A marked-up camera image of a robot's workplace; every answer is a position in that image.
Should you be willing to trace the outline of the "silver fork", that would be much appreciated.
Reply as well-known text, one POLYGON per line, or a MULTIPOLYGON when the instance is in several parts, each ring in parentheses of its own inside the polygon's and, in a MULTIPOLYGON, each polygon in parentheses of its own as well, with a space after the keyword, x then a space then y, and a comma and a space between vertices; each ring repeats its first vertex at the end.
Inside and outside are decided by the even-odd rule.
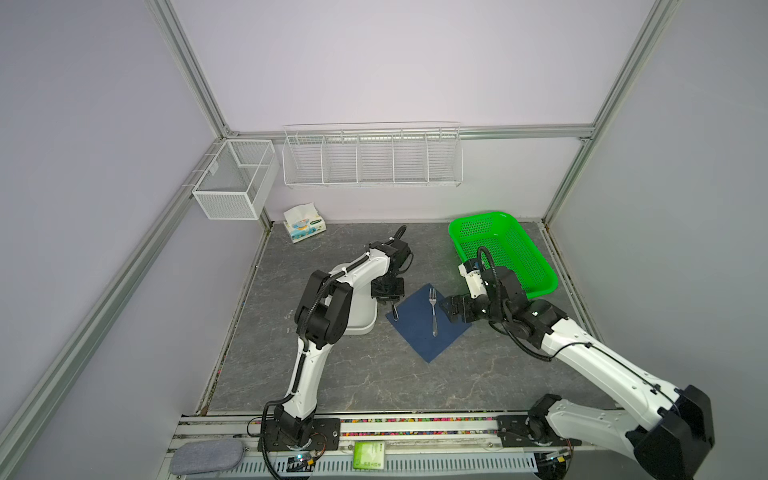
POLYGON ((439 334, 439 329, 438 329, 438 320, 437 320, 437 311, 436 311, 437 292, 434 287, 429 288, 428 301, 430 303, 431 315, 432 315, 432 320, 431 320, 432 336, 436 338, 439 334))

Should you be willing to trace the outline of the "white rectangular dish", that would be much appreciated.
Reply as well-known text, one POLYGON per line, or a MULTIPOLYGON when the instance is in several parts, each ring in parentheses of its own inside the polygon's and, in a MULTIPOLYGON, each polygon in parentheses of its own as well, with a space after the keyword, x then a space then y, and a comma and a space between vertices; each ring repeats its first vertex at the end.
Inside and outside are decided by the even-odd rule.
POLYGON ((352 279, 350 285, 353 287, 353 295, 349 320, 344 335, 365 335, 375 325, 378 312, 377 301, 371 296, 369 281, 352 279))

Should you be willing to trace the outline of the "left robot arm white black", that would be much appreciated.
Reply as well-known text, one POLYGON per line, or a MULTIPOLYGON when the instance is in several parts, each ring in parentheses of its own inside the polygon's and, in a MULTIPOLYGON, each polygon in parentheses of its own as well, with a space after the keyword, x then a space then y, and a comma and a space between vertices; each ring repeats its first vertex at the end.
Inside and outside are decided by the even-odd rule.
POLYGON ((408 244, 394 238, 374 242, 349 263, 313 272, 295 313, 296 360, 286 395, 266 403, 261 437, 274 434, 287 447, 311 441, 317 393, 333 346, 345 335, 365 335, 376 323, 378 303, 404 296, 403 264, 408 244))

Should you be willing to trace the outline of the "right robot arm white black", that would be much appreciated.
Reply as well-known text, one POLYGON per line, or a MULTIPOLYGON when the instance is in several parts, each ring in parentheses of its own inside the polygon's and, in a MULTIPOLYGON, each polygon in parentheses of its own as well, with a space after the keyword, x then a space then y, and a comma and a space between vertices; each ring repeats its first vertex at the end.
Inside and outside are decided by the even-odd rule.
POLYGON ((486 295, 440 301, 452 322, 487 320, 522 350, 559 360, 616 403, 601 410, 546 394, 528 411, 522 432, 548 446, 579 440, 636 461, 655 479, 691 479, 715 444, 711 400, 693 385, 678 388, 621 357, 546 300, 512 298, 494 306, 486 295))

